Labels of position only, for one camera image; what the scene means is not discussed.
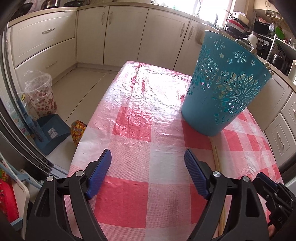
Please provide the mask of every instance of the blue gripper pad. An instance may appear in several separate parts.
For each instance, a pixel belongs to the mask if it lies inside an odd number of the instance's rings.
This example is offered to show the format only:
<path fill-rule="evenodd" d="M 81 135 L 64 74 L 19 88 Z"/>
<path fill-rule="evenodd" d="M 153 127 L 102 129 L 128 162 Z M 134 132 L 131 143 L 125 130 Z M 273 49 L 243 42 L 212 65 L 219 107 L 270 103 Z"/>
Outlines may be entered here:
<path fill-rule="evenodd" d="M 190 150 L 185 151 L 184 162 L 192 178 L 194 186 L 198 191 L 198 194 L 207 200 L 210 197 L 210 192 L 207 185 L 208 179 L 198 165 L 198 160 L 190 152 Z"/>
<path fill-rule="evenodd" d="M 93 196 L 98 194 L 103 180 L 110 167 L 111 159 L 111 151 L 105 149 L 98 161 L 94 161 L 93 163 L 91 162 L 85 169 L 85 172 L 88 173 L 88 167 L 92 168 L 92 174 L 89 177 L 89 188 L 87 190 L 87 193 L 85 194 L 87 199 L 91 199 Z"/>
<path fill-rule="evenodd" d="M 274 192 L 278 191 L 278 185 L 263 172 L 258 173 L 256 177 L 261 178 L 261 180 L 268 184 L 274 190 Z"/>

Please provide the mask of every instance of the plastic tablecloth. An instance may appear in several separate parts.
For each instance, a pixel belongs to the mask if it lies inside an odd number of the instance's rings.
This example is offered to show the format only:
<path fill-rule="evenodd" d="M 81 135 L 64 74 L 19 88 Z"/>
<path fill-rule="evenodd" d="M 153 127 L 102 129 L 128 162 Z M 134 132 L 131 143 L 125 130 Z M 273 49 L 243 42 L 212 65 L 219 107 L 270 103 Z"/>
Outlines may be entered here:
<path fill-rule="evenodd" d="M 180 108 L 190 80 L 128 61 L 93 114 L 68 175 L 98 160 L 104 149 L 111 151 L 107 176 L 90 200 L 109 241 L 187 240 L 206 204 L 184 164 L 188 148 L 212 170 L 215 148 L 226 177 L 253 179 L 264 172 L 281 181 L 268 142 L 247 109 L 212 142 L 187 124 Z M 81 237 L 69 197 L 65 203 L 72 232 Z"/>

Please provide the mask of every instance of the window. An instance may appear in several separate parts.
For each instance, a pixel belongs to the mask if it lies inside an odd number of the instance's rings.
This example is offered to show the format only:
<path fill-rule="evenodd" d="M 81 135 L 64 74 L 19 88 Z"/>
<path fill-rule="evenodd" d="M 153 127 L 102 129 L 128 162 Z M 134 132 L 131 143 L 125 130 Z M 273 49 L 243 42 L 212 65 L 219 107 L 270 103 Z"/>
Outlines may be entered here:
<path fill-rule="evenodd" d="M 191 15 L 195 15 L 199 9 L 198 0 L 154 0 L 153 3 L 170 7 Z M 199 18 L 205 21 L 214 22 L 218 14 L 219 26 L 222 26 L 228 13 L 232 0 L 201 0 Z"/>

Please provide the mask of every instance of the sticker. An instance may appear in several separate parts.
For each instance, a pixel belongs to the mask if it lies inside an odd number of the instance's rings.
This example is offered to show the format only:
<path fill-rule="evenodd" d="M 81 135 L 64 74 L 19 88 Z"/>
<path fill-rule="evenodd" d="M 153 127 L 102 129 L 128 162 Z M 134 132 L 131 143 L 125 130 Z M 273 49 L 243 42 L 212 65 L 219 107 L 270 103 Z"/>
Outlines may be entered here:
<path fill-rule="evenodd" d="M 54 128 L 51 128 L 48 131 L 48 134 L 49 134 L 49 136 L 50 136 L 51 139 L 54 139 L 55 137 L 57 137 L 59 135 Z"/>
<path fill-rule="evenodd" d="M 25 97 L 26 97 L 26 95 L 25 95 L 25 93 L 23 93 L 20 100 L 23 101 L 25 99 Z"/>

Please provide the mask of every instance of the basket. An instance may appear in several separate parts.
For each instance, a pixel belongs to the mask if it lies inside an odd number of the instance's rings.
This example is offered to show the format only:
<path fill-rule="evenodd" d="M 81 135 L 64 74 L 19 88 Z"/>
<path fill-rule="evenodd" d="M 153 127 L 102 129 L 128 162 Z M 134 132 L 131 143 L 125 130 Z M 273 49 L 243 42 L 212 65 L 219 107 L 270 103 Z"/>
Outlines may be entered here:
<path fill-rule="evenodd" d="M 271 78 L 270 72 L 247 49 L 205 31 L 198 62 L 181 107 L 196 131 L 215 136 L 241 113 Z"/>

